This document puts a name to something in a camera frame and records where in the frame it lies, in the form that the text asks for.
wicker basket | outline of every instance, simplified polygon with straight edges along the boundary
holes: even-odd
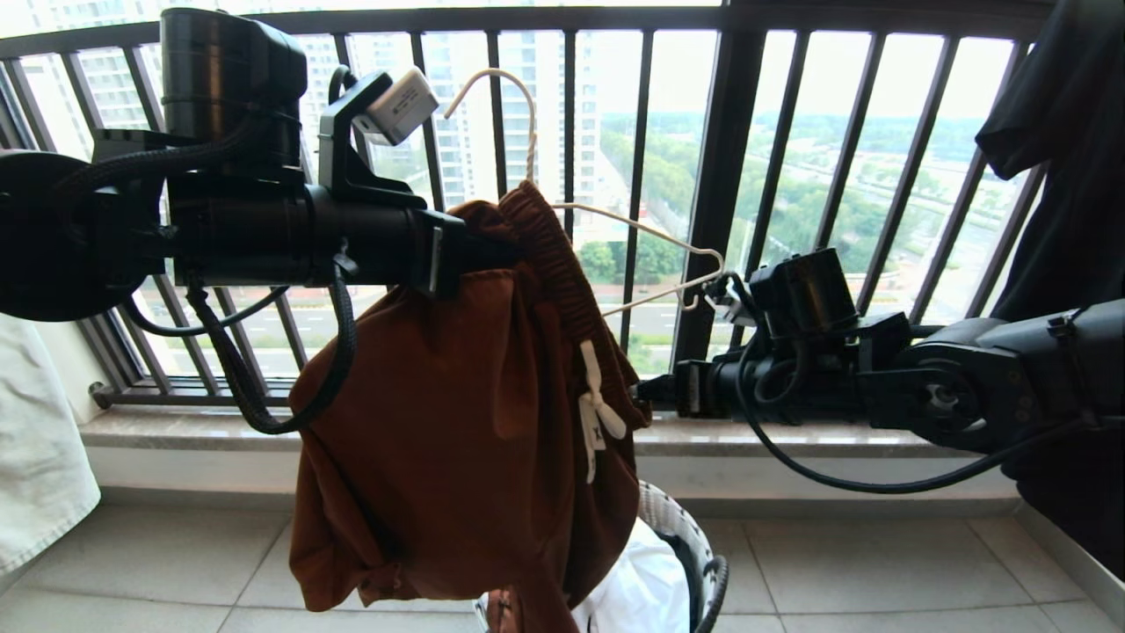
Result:
[[[680,536],[695,555],[695,569],[701,570],[702,573],[699,578],[688,579],[688,581],[694,582],[699,588],[703,613],[699,614],[699,624],[695,626],[694,633],[711,633],[719,618],[722,599],[727,595],[727,581],[730,578],[727,559],[712,554],[706,535],[703,534],[703,530],[695,523],[695,519],[687,514],[687,510],[665,491],[646,481],[640,482],[640,508],[637,514],[655,532]],[[474,609],[484,633],[488,633],[488,624],[485,618],[487,604],[483,602],[486,598],[487,596],[483,596],[480,600],[474,603]]]

brown garment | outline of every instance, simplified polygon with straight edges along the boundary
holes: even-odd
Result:
[[[534,186],[453,212],[525,259],[464,274],[456,299],[398,287],[360,316],[348,381],[302,432],[289,564],[309,611],[356,588],[368,605],[513,586],[528,632],[573,633],[569,608],[624,548],[639,496],[631,434],[604,434],[586,483],[578,344],[593,342],[602,397],[629,432],[650,413],[629,398],[637,377]],[[333,347],[302,372],[294,410]]]

hanger hook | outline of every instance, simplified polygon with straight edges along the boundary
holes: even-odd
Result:
[[[700,306],[700,295],[699,295],[699,292],[693,292],[692,293],[692,301],[691,302],[684,302],[684,292],[685,292],[685,290],[690,290],[690,289],[691,288],[684,288],[684,289],[682,289],[682,290],[680,290],[680,291],[676,292],[676,296],[680,297],[680,309],[683,309],[684,311],[691,311],[692,309],[695,309],[696,307]]]
[[[468,81],[465,82],[465,85],[461,87],[461,91],[458,92],[456,97],[453,97],[452,102],[450,102],[449,107],[446,108],[444,117],[448,119],[450,116],[452,116],[453,115],[453,110],[457,109],[457,106],[461,105],[461,101],[465,99],[465,96],[469,92],[469,89],[472,88],[472,84],[476,83],[478,79],[480,79],[482,76],[486,76],[486,75],[503,76],[504,79],[511,81],[512,83],[515,83],[515,87],[519,88],[521,92],[523,92],[523,98],[528,100],[528,173],[526,173],[526,180],[528,180],[528,182],[534,182],[536,181],[534,180],[534,175],[536,175],[536,100],[531,98],[531,91],[528,90],[528,87],[522,81],[520,81],[519,76],[515,76],[514,74],[507,72],[506,70],[501,70],[498,67],[486,67],[486,69],[482,69],[482,70],[477,71],[476,73],[472,74],[472,76],[469,78]]]

white hanger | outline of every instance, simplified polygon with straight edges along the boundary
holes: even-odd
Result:
[[[531,98],[531,91],[529,91],[528,87],[524,85],[522,81],[520,81],[520,78],[515,76],[514,74],[512,74],[512,73],[510,73],[510,72],[507,72],[505,70],[495,69],[495,67],[487,67],[487,69],[484,69],[484,70],[480,70],[480,71],[474,73],[474,75],[470,76],[469,80],[465,82],[465,85],[461,88],[460,92],[458,92],[457,96],[453,97],[453,100],[452,100],[452,102],[450,102],[449,107],[446,108],[444,117],[448,119],[450,116],[452,116],[453,110],[457,109],[457,106],[461,105],[461,101],[465,99],[465,94],[469,91],[470,88],[472,88],[472,84],[476,83],[478,79],[480,79],[482,76],[486,76],[486,75],[503,76],[504,79],[507,79],[512,83],[515,83],[515,85],[520,89],[520,91],[523,92],[523,97],[528,100],[528,111],[530,112],[530,115],[528,117],[528,172],[526,172],[526,180],[529,182],[534,182],[534,172],[536,172],[534,171],[534,168],[536,168],[536,102]],[[626,309],[631,309],[633,307],[637,307],[638,305],[646,304],[646,302],[648,302],[650,300],[655,300],[657,298],[660,298],[662,296],[667,296],[667,295],[673,293],[673,292],[675,292],[677,296],[681,297],[681,300],[680,300],[680,308],[681,309],[684,309],[685,311],[690,310],[690,309],[695,309],[696,307],[699,307],[699,304],[700,304],[700,297],[699,297],[699,295],[695,295],[692,298],[691,302],[685,304],[683,301],[683,293],[682,292],[684,290],[688,289],[688,288],[693,288],[695,286],[700,286],[702,283],[705,283],[705,282],[710,281],[711,279],[714,279],[714,278],[721,275],[724,272],[723,268],[726,265],[726,262],[723,261],[722,254],[720,254],[719,251],[717,251],[714,248],[701,248],[701,247],[698,247],[698,246],[693,246],[692,244],[688,244],[687,242],[683,242],[681,239],[677,239],[677,238],[673,237],[672,235],[668,235],[666,233],[662,233],[660,230],[657,230],[656,228],[652,228],[650,226],[646,226],[646,225],[641,224],[640,221],[637,221],[637,220],[631,219],[629,217],[624,217],[622,215],[618,215],[616,212],[611,212],[609,210],[605,210],[604,208],[598,208],[596,206],[590,206],[590,205],[579,204],[579,202],[555,202],[555,204],[551,205],[551,207],[552,208],[578,208],[578,209],[582,209],[582,210],[588,210],[591,212],[596,212],[598,215],[604,215],[605,217],[610,217],[610,218],[616,219],[619,221],[624,221],[626,224],[629,224],[630,226],[633,226],[633,227],[636,227],[636,228],[638,228],[640,230],[645,230],[646,233],[649,233],[651,235],[656,235],[657,237],[660,237],[662,239],[664,239],[666,242],[672,242],[672,243],[676,244],[677,246],[681,246],[681,247],[685,248],[688,252],[693,252],[695,254],[704,254],[704,255],[708,255],[708,256],[713,256],[716,259],[716,262],[718,263],[718,265],[717,265],[717,268],[716,268],[716,270],[713,272],[708,272],[706,274],[703,274],[703,275],[700,275],[700,277],[695,277],[694,279],[690,279],[687,281],[684,281],[684,282],[678,283],[676,286],[673,286],[670,288],[666,288],[664,290],[660,290],[660,291],[658,291],[658,292],[656,292],[654,295],[647,296],[645,298],[641,298],[641,299],[638,299],[638,300],[633,300],[633,301],[627,302],[624,305],[614,307],[613,309],[609,309],[606,311],[603,311],[602,316],[609,316],[611,314],[616,314],[618,311],[623,311]]]
[[[630,308],[637,307],[638,305],[648,302],[648,301],[650,301],[652,299],[656,299],[656,298],[660,298],[662,296],[667,296],[667,295],[669,295],[672,292],[680,293],[680,292],[682,292],[683,290],[685,290],[687,288],[694,288],[695,286],[699,286],[701,283],[705,283],[705,282],[710,281],[711,279],[720,277],[723,272],[726,272],[726,270],[723,270],[723,266],[726,265],[726,262],[722,259],[722,254],[720,254],[719,251],[717,251],[714,248],[701,248],[699,246],[693,246],[692,244],[688,244],[687,242],[682,242],[682,241],[673,237],[672,235],[667,235],[665,233],[662,233],[662,232],[657,230],[656,228],[652,228],[651,226],[646,226],[646,225],[641,224],[640,221],[637,221],[637,220],[631,219],[629,217],[626,217],[623,215],[618,215],[616,212],[611,212],[609,210],[605,210],[604,208],[597,208],[596,206],[584,205],[584,204],[580,204],[580,202],[555,202],[555,204],[551,205],[551,207],[554,207],[554,208],[580,208],[582,210],[588,210],[591,212],[596,212],[598,215],[604,215],[605,217],[612,217],[613,219],[618,219],[620,221],[624,221],[626,224],[629,224],[630,226],[634,226],[638,229],[645,230],[646,233],[648,233],[650,235],[656,235],[657,237],[660,237],[662,239],[664,239],[666,242],[672,242],[672,243],[676,244],[677,246],[683,247],[684,250],[686,250],[688,252],[694,252],[695,254],[705,254],[708,256],[713,256],[714,260],[716,260],[716,262],[719,264],[719,266],[714,270],[714,272],[708,272],[706,274],[703,274],[703,275],[700,275],[700,277],[695,277],[694,279],[684,281],[683,283],[673,286],[670,288],[663,289],[663,290],[660,290],[660,291],[658,291],[658,292],[656,292],[656,293],[654,293],[651,296],[647,296],[645,298],[641,298],[641,299],[638,299],[638,300],[633,300],[631,302],[627,302],[624,305],[614,307],[613,309],[603,311],[602,316],[609,316],[610,314],[615,314],[618,311],[622,311],[622,310],[626,310],[626,309],[630,309]],[[681,300],[680,307],[682,309],[684,309],[684,310],[690,310],[690,309],[695,309],[696,307],[699,307],[699,304],[700,304],[700,297],[699,297],[699,295],[695,295],[692,298],[692,301],[690,304],[684,305],[683,300]]]
[[[529,115],[528,115],[528,174],[526,174],[526,179],[528,179],[529,182],[534,182],[536,181],[536,179],[534,179],[534,173],[536,173],[536,101],[534,101],[534,99],[531,98],[531,92],[528,90],[528,87],[524,85],[522,81],[520,81],[520,78],[518,78],[514,74],[507,72],[506,70],[501,70],[498,67],[486,67],[486,69],[484,69],[482,71],[476,72],[472,76],[469,78],[468,81],[465,82],[465,85],[461,87],[461,91],[458,92],[456,97],[453,97],[453,101],[449,103],[448,108],[446,108],[444,117],[448,120],[449,117],[452,116],[453,110],[457,109],[457,106],[461,105],[461,101],[465,99],[465,94],[467,94],[469,92],[469,88],[472,88],[472,84],[476,83],[478,79],[480,79],[482,76],[486,76],[486,75],[503,76],[504,79],[511,81],[512,83],[515,83],[516,88],[519,88],[523,92],[523,97],[525,99],[528,99],[528,112],[529,112]]]

floor tile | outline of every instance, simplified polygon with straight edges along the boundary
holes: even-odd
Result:
[[[1040,605],[1061,633],[1120,633],[1094,603],[1055,603]]]
[[[783,614],[1032,603],[963,522],[784,523],[793,525],[782,531],[748,526],[766,584]]]
[[[0,600],[3,633],[215,633],[230,607],[12,589]]]
[[[1037,603],[1084,600],[1082,589],[1011,517],[972,519],[969,525]]]
[[[220,633],[480,633],[477,618],[451,613],[327,612],[235,607]]]
[[[286,521],[270,513],[101,507],[19,586],[233,605]]]
[[[292,526],[287,526],[278,537],[262,566],[258,568],[246,590],[238,598],[243,607],[274,607],[304,609],[300,586],[289,571],[289,540]],[[472,600],[378,600],[367,609],[359,596],[352,593],[335,611],[428,611],[472,613]]]
[[[903,533],[942,534],[960,531],[961,519],[756,519],[745,522],[750,540],[774,537],[881,537]]]
[[[776,615],[720,615],[711,633],[785,633]]]
[[[1036,606],[915,613],[783,615],[786,633],[1059,633]]]
[[[730,581],[722,613],[777,613],[742,525],[736,521],[714,519],[702,519],[699,523],[713,553],[722,554],[730,564]]]

